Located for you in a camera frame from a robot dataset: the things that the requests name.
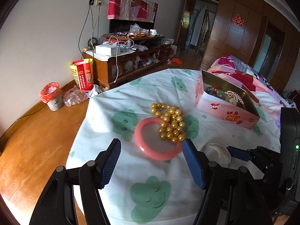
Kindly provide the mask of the cloud print tablecloth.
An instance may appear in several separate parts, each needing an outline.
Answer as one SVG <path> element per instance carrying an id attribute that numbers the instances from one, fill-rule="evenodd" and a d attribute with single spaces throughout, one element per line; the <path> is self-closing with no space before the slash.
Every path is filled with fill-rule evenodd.
<path id="1" fill-rule="evenodd" d="M 109 183 L 99 191 L 111 224 L 192 224 L 204 192 L 195 184 L 182 144 L 161 139 L 151 117 L 154 103 L 183 111 L 184 133 L 197 149 L 217 142 L 241 149 L 263 146 L 280 151 L 280 119 L 267 109 L 272 96 L 257 92 L 259 121 L 251 130 L 196 108 L 198 71 L 167 69 L 90 99 L 70 149 L 68 169 L 83 166 L 115 138 L 121 154 Z"/>

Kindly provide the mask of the white mug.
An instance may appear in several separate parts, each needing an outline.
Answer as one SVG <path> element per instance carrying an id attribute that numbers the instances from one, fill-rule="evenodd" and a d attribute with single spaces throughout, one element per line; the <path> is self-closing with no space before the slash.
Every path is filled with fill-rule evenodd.
<path id="1" fill-rule="evenodd" d="M 157 35 L 157 30 L 156 29 L 151 29 L 150 30 L 150 35 L 151 36 L 156 36 Z"/>

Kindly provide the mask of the white box on cabinet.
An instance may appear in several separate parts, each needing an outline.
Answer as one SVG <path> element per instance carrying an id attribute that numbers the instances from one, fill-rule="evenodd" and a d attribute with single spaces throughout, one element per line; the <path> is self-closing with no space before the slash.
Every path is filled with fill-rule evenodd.
<path id="1" fill-rule="evenodd" d="M 101 44 L 95 47 L 95 52 L 100 55 L 116 56 L 120 54 L 119 45 Z"/>

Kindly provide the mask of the wooden wardrobe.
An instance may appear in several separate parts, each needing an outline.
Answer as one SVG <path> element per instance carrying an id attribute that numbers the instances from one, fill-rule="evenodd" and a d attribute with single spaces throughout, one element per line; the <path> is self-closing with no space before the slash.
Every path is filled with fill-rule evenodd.
<path id="1" fill-rule="evenodd" d="M 217 5 L 212 30 L 198 70 L 208 70 L 219 57 L 233 55 L 253 67 L 270 34 L 272 66 L 260 70 L 270 85 L 283 92 L 292 75 L 299 52 L 299 32 L 284 16 L 263 0 L 210 0 Z M 186 0 L 183 15 L 192 16 L 196 0 Z"/>

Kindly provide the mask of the red double happiness sticker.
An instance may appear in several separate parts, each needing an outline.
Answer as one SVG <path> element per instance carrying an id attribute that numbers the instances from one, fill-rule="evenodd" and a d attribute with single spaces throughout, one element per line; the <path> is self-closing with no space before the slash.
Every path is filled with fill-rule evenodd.
<path id="1" fill-rule="evenodd" d="M 239 14 L 236 14 L 232 20 L 233 20 L 234 25 L 243 27 L 244 19 Z"/>

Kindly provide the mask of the patchwork cloth cover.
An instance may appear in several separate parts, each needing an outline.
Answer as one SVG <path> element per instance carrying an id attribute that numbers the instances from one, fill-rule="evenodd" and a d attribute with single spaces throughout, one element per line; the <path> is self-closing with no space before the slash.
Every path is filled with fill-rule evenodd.
<path id="1" fill-rule="evenodd" d="M 154 23 L 158 4 L 149 0 L 109 0 L 107 19 Z"/>

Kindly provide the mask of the clear plastic bag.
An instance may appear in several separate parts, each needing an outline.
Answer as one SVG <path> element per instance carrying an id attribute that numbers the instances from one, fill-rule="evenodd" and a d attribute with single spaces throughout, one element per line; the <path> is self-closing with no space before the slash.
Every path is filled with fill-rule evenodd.
<path id="1" fill-rule="evenodd" d="M 87 99 L 93 98 L 103 92 L 107 91 L 107 88 L 94 84 L 92 90 L 82 90 L 76 85 L 70 90 L 66 91 L 63 96 L 63 102 L 67 107 L 71 107 L 84 102 Z"/>

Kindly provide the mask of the pink biscuit tin box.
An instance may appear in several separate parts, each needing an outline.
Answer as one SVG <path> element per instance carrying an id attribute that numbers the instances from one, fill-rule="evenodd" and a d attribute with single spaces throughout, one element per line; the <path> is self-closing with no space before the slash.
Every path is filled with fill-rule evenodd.
<path id="1" fill-rule="evenodd" d="M 205 92 L 208 86 L 213 85 L 225 92 L 225 100 Z M 195 94 L 196 108 L 217 118 L 247 129 L 252 129 L 260 120 L 259 113 L 247 92 L 217 75 L 200 71 Z"/>

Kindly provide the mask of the bin with red liner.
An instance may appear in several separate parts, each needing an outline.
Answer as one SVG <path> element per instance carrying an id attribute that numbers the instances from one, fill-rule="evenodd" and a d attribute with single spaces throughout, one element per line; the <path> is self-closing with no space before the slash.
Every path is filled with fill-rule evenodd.
<path id="1" fill-rule="evenodd" d="M 59 83 L 50 82 L 40 91 L 40 100 L 47 104 L 51 111 L 59 110 L 63 105 Z"/>

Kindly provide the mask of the orange item on floor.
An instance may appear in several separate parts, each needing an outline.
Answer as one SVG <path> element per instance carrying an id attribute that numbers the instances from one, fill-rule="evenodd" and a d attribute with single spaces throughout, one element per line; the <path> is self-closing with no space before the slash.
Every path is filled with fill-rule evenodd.
<path id="1" fill-rule="evenodd" d="M 178 65 L 183 64 L 183 62 L 180 59 L 177 59 L 177 58 L 171 58 L 171 62 L 175 63 L 175 64 L 178 64 Z"/>

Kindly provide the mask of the silver thin bangle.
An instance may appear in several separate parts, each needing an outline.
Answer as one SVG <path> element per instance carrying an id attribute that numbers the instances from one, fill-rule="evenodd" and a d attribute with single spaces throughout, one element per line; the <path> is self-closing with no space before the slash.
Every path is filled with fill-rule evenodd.
<path id="1" fill-rule="evenodd" d="M 201 151 L 209 161 L 215 161 L 224 168 L 230 167 L 231 155 L 224 145 L 216 142 L 207 143 L 201 148 Z"/>

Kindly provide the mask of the pink bangle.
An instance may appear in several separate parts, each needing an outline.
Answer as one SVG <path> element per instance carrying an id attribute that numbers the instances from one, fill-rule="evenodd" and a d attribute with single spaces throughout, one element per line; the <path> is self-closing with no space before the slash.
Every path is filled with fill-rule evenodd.
<path id="1" fill-rule="evenodd" d="M 160 118 L 145 118 L 137 124 L 134 131 L 136 147 L 147 157 L 156 161 L 168 161 L 176 157 L 182 150 L 181 142 L 176 144 L 161 139 L 158 129 Z"/>

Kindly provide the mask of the wooden tv cabinet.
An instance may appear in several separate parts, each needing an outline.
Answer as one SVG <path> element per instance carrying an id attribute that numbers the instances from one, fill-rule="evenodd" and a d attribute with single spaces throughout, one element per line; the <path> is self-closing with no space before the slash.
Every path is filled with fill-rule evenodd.
<path id="1" fill-rule="evenodd" d="M 163 36 L 118 37 L 103 35 L 104 42 L 116 45 L 120 53 L 101 55 L 93 50 L 83 52 L 85 59 L 94 60 L 94 82 L 107 89 L 135 80 L 166 63 L 174 49 L 164 44 Z"/>

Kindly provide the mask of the patchwork quilt bed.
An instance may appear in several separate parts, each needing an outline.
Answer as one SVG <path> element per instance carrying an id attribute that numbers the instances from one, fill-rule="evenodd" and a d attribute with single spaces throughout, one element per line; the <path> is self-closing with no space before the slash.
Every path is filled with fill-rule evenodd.
<path id="1" fill-rule="evenodd" d="M 233 55 L 218 58 L 207 71 L 246 91 L 257 104 L 260 118 L 264 119 L 264 112 L 268 112 L 280 128 L 281 109 L 292 106 L 275 91 L 264 76 Z"/>

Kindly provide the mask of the wall power socket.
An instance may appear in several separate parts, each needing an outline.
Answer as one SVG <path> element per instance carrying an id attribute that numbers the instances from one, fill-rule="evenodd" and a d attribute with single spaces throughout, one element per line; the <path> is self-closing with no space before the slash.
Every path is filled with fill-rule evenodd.
<path id="1" fill-rule="evenodd" d="M 89 0 L 90 6 L 100 6 L 102 5 L 102 0 Z"/>

